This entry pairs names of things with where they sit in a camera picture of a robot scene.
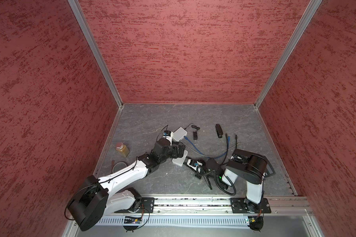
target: blue cable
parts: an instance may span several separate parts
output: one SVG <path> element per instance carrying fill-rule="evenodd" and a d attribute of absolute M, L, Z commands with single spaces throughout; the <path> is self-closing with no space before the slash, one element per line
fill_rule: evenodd
<path fill-rule="evenodd" d="M 195 148 L 195 150 L 197 150 L 201 155 L 204 155 L 203 153 L 200 152 L 200 150 L 198 150 L 198 148 L 197 148 L 186 136 L 184 136 L 184 138 L 185 138 L 186 140 L 188 140 L 188 142 L 190 142 L 190 144 Z M 218 158 L 222 157 L 223 155 L 225 155 L 226 153 L 227 153 L 227 151 L 225 151 L 222 155 L 220 155 L 220 156 L 218 156 L 218 157 L 215 157 L 214 159 L 218 159 Z"/>

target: spice bottle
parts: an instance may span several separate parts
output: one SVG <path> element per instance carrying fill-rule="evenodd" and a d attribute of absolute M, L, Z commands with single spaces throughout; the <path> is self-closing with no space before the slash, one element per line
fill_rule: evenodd
<path fill-rule="evenodd" d="M 127 157 L 129 154 L 128 147 L 122 142 L 116 143 L 116 150 L 124 157 Z"/>

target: textured red wall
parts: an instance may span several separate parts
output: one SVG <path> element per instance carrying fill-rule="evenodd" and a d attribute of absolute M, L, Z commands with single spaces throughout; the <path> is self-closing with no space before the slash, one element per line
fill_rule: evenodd
<path fill-rule="evenodd" d="M 60 237 L 116 110 L 66 0 L 0 0 L 0 236 Z"/>
<path fill-rule="evenodd" d="M 356 237 L 356 0 L 323 0 L 260 110 L 326 236 Z"/>
<path fill-rule="evenodd" d="M 309 0 L 80 0 L 124 102 L 254 103 Z"/>

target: jar lid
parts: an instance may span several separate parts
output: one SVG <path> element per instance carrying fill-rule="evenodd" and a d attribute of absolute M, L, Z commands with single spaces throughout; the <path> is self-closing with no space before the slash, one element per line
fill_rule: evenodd
<path fill-rule="evenodd" d="M 118 143 L 116 143 L 116 148 L 117 149 L 120 149 L 120 148 L 122 148 L 123 147 L 123 143 L 122 142 L 118 142 Z"/>

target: gray cable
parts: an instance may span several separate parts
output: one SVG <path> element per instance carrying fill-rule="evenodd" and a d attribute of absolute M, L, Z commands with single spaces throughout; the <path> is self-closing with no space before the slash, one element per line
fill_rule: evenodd
<path fill-rule="evenodd" d="M 204 157 L 218 157 L 218 156 L 220 156 L 220 155 L 222 155 L 222 154 L 224 154 L 225 153 L 225 151 L 222 151 L 221 153 L 219 153 L 219 154 L 216 154 L 216 155 L 202 155 L 202 154 L 200 154 L 199 152 L 197 152 L 196 150 L 194 150 L 193 148 L 191 148 L 189 145 L 187 145 L 187 144 L 185 144 L 185 143 L 183 143 L 187 148 L 189 148 L 190 150 L 192 150 L 193 152 L 195 152 L 196 154 L 198 154 L 198 155 L 200 155 L 200 156 L 204 156 Z"/>

